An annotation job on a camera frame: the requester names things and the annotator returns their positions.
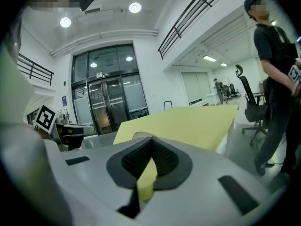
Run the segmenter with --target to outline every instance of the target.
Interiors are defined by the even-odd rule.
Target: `window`
[[[122,77],[122,83],[131,119],[148,115],[140,76],[131,75]]]
[[[89,53],[89,77],[96,73],[111,73],[119,70],[117,49],[105,48]]]
[[[120,70],[130,70],[137,68],[133,46],[118,47],[118,57]]]
[[[30,114],[27,115],[28,124],[33,126],[33,121],[36,119],[38,111],[39,111],[39,109],[37,109],[34,112],[31,112]]]
[[[182,73],[189,105],[207,99],[210,86],[207,73]]]
[[[94,127],[90,108],[89,108],[86,86],[75,89],[73,93],[74,93],[73,98],[74,98],[75,113],[79,125]]]
[[[80,81],[86,78],[87,73],[87,55],[85,53],[80,56],[76,56],[74,62],[74,82]]]
[[[88,51],[74,57],[73,82],[88,77],[95,77],[97,73],[112,73],[137,69],[137,62],[132,45],[115,45]]]

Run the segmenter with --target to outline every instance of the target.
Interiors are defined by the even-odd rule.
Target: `gray floor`
[[[246,100],[244,97],[239,99],[234,99],[229,101],[228,104],[238,104],[239,111],[235,117],[234,125],[234,145],[232,146],[229,159],[236,163],[238,166],[242,167],[244,170],[250,172],[256,176],[270,191],[271,193],[287,185],[290,181],[290,176],[287,174],[279,173],[281,165],[277,165],[271,168],[266,168],[266,174],[260,177],[256,172],[253,160],[261,147],[265,136],[260,133],[256,140],[254,140],[254,145],[251,147],[249,145],[252,136],[254,135],[253,130],[247,130],[244,134],[241,133],[242,128],[251,127],[253,123],[246,120],[244,115],[244,110],[246,107]],[[116,132],[101,135],[98,137],[86,139],[83,141],[81,148],[90,149],[98,148],[103,146],[109,146],[113,144]],[[285,157],[286,141],[285,137],[279,145],[279,148],[271,158],[271,162],[282,163]],[[297,158],[300,159],[301,149],[299,147],[297,151]]]

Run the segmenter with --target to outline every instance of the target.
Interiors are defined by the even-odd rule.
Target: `yellow sheet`
[[[215,151],[238,111],[238,105],[176,107],[121,124],[114,144],[132,140],[136,132],[148,132],[206,150]],[[153,160],[137,182],[139,200],[152,197],[157,175]]]

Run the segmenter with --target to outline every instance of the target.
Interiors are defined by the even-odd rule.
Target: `double door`
[[[130,118],[121,77],[103,79],[88,86],[91,110],[98,133],[117,131],[121,123]]]

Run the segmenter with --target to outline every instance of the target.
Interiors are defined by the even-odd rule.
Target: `shoe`
[[[254,164],[256,167],[256,171],[260,176],[263,176],[265,174],[265,167],[264,164],[260,164],[259,160],[257,158],[254,159]]]
[[[291,167],[291,168],[288,168],[288,167],[284,167],[284,166],[282,166],[282,167],[281,167],[281,170],[280,170],[280,172],[282,172],[282,173],[286,173],[286,174],[288,174],[288,175],[292,176],[292,175],[295,173],[295,170],[294,170],[294,168],[293,168],[293,167]]]

